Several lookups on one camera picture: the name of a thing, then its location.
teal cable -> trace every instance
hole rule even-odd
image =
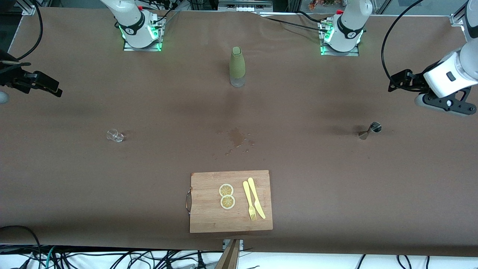
[[[45,268],[48,268],[48,264],[50,263],[50,257],[52,256],[52,252],[55,246],[53,246],[50,251],[48,252],[48,255],[46,256],[46,262],[45,262]]]

metal jigger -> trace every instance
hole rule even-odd
[[[368,130],[358,133],[358,137],[362,140],[365,140],[369,136],[370,132],[380,133],[381,131],[382,131],[382,125],[378,122],[372,122]]]

knife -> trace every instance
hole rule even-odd
[[[256,185],[254,185],[254,180],[252,178],[248,178],[247,182],[249,183],[250,189],[252,190],[252,194],[254,194],[254,206],[256,207],[257,213],[261,215],[261,218],[265,219],[266,215],[264,215],[261,203],[259,203],[259,198],[257,198]]]

lemon slice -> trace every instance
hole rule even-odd
[[[234,188],[230,184],[222,184],[219,188],[219,194],[221,196],[224,195],[232,195],[234,193]]]
[[[231,209],[236,204],[236,199],[232,195],[224,195],[221,198],[221,206],[224,209]]]

fork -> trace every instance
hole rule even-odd
[[[249,216],[250,219],[255,221],[256,220],[256,209],[252,206],[252,201],[250,199],[250,189],[249,189],[249,183],[247,181],[244,181],[242,183],[242,186],[244,187],[244,191],[246,192],[246,197],[247,197],[247,202],[249,203]]]

